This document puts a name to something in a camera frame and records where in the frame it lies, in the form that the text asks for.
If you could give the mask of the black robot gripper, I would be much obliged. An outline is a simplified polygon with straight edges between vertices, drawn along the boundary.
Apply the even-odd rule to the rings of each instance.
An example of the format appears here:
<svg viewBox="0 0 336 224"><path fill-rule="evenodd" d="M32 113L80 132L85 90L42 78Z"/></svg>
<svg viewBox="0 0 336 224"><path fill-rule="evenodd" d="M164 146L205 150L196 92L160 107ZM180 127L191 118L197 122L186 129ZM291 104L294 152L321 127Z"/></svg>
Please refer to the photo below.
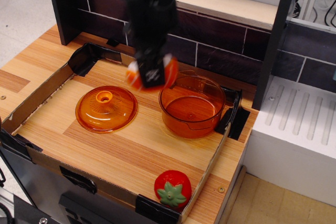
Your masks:
<svg viewBox="0 0 336 224"><path fill-rule="evenodd" d="M145 88L165 84L162 48L177 25L176 0L124 0L136 49L138 69Z"/></svg>

